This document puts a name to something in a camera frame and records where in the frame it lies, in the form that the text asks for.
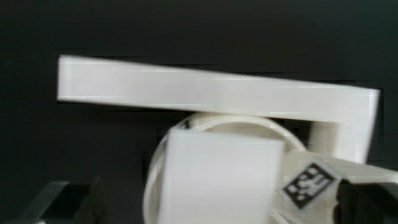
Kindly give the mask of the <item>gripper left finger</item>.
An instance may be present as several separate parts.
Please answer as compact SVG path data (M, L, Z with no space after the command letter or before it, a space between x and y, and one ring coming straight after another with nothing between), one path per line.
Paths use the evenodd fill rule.
M19 215L21 224L108 224L104 188L86 183L51 181Z

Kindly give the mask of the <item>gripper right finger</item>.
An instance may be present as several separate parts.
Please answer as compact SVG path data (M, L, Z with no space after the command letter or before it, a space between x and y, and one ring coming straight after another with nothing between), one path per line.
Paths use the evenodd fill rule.
M340 181L333 224L398 224L398 184Z

